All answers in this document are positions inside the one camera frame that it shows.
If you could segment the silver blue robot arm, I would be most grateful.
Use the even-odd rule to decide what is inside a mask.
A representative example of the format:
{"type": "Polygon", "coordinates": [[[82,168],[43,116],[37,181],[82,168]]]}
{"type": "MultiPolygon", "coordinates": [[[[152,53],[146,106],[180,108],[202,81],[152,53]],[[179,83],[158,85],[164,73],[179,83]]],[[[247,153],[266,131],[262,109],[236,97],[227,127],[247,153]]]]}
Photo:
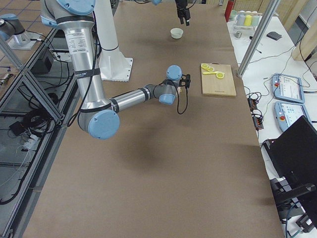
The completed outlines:
{"type": "MultiPolygon", "coordinates": [[[[162,1],[161,0],[135,0],[137,4],[146,4],[152,3],[153,5],[158,5],[162,1]]],[[[176,10],[177,10],[177,17],[180,20],[180,24],[186,24],[186,26],[190,25],[190,8],[195,4],[193,3],[192,6],[188,7],[188,2],[186,0],[175,0],[176,10]]]]}
{"type": "Polygon", "coordinates": [[[80,128],[97,139],[108,139],[119,128],[118,113],[151,98],[171,105],[182,70],[171,65],[159,85],[107,98],[103,80],[128,80],[132,59],[120,52],[113,14],[107,0],[43,0],[43,24],[64,32],[82,103],[76,115],[80,128]]]}

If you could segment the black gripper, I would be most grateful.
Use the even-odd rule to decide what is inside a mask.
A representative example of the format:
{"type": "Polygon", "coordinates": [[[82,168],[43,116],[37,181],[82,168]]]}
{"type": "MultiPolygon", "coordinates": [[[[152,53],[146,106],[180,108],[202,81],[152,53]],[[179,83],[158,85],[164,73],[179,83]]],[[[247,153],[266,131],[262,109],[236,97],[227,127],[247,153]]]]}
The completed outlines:
{"type": "Polygon", "coordinates": [[[180,23],[184,24],[184,18],[185,18],[185,24],[186,26],[190,25],[190,10],[187,8],[187,0],[175,0],[176,3],[176,9],[177,9],[177,16],[180,19],[180,23]]]}

